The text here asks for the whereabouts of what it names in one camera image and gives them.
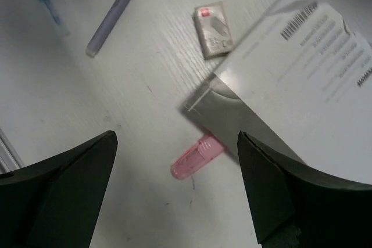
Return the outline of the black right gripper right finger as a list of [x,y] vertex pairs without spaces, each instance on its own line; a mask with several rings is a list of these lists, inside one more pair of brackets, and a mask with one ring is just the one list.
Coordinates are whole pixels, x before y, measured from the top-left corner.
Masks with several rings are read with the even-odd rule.
[[262,247],[370,247],[371,186],[326,174],[240,132],[238,155]]

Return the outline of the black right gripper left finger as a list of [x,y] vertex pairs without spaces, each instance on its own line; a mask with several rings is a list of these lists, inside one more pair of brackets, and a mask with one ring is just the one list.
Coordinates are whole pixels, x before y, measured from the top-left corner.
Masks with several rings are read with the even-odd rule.
[[1,247],[89,247],[117,152],[106,131],[1,175]]

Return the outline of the Canon manual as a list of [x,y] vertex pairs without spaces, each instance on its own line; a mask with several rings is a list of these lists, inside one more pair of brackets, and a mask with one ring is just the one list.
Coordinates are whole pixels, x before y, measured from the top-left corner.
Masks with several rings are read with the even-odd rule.
[[185,102],[237,152],[240,131],[327,174],[371,183],[371,41],[328,0],[276,0]]

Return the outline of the small staples box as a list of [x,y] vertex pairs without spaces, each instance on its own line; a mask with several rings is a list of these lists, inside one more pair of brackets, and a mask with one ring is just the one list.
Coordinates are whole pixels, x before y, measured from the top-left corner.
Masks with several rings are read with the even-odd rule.
[[196,7],[193,18],[204,59],[223,56],[233,49],[222,1]]

